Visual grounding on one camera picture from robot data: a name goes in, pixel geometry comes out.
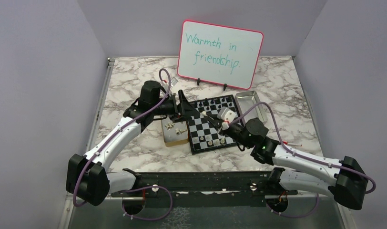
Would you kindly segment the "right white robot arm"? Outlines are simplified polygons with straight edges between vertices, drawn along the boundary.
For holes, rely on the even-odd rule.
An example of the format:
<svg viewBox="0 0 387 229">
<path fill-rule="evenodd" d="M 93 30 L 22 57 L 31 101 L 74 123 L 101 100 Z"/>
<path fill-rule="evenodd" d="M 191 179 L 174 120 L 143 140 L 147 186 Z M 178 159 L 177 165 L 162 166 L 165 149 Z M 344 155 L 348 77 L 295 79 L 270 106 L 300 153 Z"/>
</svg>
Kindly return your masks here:
<svg viewBox="0 0 387 229">
<path fill-rule="evenodd" d="M 270 193 L 304 190 L 331 197 L 353 210 L 362 208 L 368 178 L 354 158 L 324 158 L 291 148 L 269 138 L 268 128 L 258 118 L 241 125 L 233 120 L 235 113 L 232 111 L 225 115 L 207 112 L 201 114 L 220 134 L 252 149 L 251 156 L 254 160 L 276 167 L 266 182 Z"/>
</svg>

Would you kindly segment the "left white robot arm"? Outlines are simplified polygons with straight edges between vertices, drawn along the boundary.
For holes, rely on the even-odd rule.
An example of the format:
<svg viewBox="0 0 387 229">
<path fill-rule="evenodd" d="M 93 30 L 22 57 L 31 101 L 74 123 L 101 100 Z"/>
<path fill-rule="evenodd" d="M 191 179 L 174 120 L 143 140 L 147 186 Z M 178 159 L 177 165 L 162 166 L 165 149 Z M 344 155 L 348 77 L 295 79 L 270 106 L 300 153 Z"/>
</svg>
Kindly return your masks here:
<svg viewBox="0 0 387 229">
<path fill-rule="evenodd" d="M 117 126 L 94 148 L 83 155 L 74 154 L 68 162 L 66 191 L 73 198 L 97 206 L 106 196 L 124 190 L 135 196 L 141 183 L 129 172 L 108 174 L 108 168 L 123 149 L 149 126 L 155 116 L 165 115 L 172 122 L 184 122 L 199 116 L 182 90 L 178 99 L 165 81 L 146 81 L 140 96 L 125 110 Z"/>
</svg>

